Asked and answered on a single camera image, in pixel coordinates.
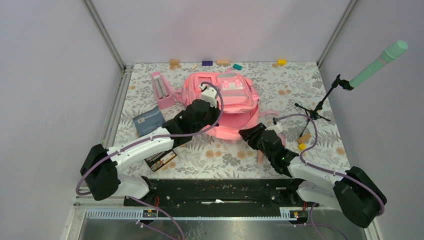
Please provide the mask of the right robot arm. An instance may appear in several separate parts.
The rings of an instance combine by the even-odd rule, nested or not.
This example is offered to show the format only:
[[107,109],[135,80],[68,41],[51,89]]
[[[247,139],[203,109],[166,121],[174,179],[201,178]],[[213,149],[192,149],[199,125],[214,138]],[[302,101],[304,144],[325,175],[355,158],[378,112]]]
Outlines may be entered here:
[[338,210],[353,224],[367,228],[384,212],[386,196],[359,167],[329,170],[302,158],[285,147],[280,124],[264,124],[239,131],[241,138],[254,150],[263,153],[279,174],[293,178],[287,201],[293,206],[303,202],[317,203]]

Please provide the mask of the pink student backpack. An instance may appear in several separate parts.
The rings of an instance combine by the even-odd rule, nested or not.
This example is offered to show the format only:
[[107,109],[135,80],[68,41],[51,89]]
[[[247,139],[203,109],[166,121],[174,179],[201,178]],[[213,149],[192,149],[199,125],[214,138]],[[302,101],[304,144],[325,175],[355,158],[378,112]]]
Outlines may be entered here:
[[201,97],[200,84],[209,82],[217,86],[223,96],[223,116],[219,126],[215,126],[206,133],[223,141],[239,141],[240,130],[249,129],[259,123],[259,117],[279,115],[278,111],[261,111],[259,107],[260,95],[254,82],[240,73],[226,72],[195,72],[189,75],[183,86],[174,89],[173,96],[185,106]]

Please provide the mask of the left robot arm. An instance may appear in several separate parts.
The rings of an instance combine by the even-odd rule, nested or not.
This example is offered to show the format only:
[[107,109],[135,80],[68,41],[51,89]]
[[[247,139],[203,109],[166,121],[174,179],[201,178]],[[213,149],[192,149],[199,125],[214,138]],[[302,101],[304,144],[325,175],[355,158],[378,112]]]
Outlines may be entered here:
[[91,147],[80,169],[75,192],[96,201],[113,195],[136,197],[144,206],[152,204],[155,192],[144,179],[122,171],[155,154],[171,151],[215,127],[223,115],[221,99],[196,99],[185,110],[153,132],[117,148],[102,144]]

